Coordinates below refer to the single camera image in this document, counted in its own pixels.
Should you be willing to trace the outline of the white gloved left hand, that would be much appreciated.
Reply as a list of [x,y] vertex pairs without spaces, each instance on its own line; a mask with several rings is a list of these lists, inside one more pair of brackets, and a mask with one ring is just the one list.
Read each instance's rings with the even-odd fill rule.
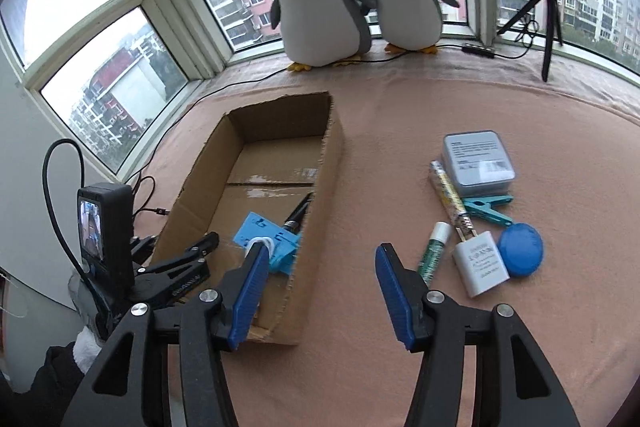
[[98,308],[93,297],[77,273],[73,273],[67,283],[70,299],[79,314],[84,327],[77,335],[73,347],[73,358],[81,373],[87,374],[96,357],[100,354],[104,341],[98,335]]

